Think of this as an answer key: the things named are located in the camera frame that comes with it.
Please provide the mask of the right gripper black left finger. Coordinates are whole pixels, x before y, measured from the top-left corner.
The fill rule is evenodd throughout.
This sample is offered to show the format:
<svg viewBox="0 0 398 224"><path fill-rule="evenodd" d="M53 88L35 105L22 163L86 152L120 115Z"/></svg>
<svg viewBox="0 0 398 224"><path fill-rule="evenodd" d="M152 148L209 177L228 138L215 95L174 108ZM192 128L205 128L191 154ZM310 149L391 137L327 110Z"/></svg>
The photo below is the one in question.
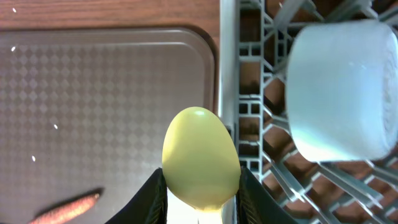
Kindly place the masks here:
<svg viewBox="0 0 398 224"><path fill-rule="evenodd" d="M167 185L162 169L158 168L106 224L166 224L167 210Z"/></svg>

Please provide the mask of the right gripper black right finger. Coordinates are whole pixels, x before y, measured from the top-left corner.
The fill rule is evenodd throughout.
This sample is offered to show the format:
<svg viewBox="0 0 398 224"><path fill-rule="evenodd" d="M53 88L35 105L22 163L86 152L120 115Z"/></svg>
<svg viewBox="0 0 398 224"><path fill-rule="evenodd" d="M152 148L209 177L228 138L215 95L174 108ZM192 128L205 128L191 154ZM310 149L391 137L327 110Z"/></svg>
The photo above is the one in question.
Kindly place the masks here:
<svg viewBox="0 0 398 224"><path fill-rule="evenodd" d="M247 167L241 168L236 210L238 224L291 223L291 216L277 204Z"/></svg>

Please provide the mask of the pale yellow plastic spoon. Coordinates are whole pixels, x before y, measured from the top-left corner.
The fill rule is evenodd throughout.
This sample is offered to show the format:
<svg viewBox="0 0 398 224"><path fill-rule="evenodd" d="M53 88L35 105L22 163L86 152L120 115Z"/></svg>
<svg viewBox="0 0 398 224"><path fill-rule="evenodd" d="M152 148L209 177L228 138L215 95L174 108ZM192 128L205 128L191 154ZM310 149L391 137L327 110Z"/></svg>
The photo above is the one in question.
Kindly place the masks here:
<svg viewBox="0 0 398 224"><path fill-rule="evenodd" d="M223 206L239 189L241 168L219 117L202 107L179 112L164 137L162 172L169 190L197 211L199 223L222 223Z"/></svg>

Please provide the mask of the orange carrot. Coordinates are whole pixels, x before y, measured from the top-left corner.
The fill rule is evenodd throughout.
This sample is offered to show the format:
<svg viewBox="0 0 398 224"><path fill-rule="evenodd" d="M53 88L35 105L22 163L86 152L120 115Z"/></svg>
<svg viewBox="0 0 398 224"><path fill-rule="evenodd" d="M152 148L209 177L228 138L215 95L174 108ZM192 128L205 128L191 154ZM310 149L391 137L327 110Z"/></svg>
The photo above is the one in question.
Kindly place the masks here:
<svg viewBox="0 0 398 224"><path fill-rule="evenodd" d="M38 215L29 224L64 224L93 208L99 198L99 193L79 197Z"/></svg>

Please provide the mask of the light blue rice bowl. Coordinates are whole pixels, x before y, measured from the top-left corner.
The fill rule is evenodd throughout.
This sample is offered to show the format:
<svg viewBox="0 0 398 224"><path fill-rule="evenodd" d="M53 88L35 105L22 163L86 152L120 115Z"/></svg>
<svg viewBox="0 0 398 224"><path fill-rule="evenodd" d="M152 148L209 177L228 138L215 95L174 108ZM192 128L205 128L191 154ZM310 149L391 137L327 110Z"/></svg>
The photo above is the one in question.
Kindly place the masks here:
<svg viewBox="0 0 398 224"><path fill-rule="evenodd" d="M311 162L379 160L397 144L397 37L376 20L303 28L287 64L292 139Z"/></svg>

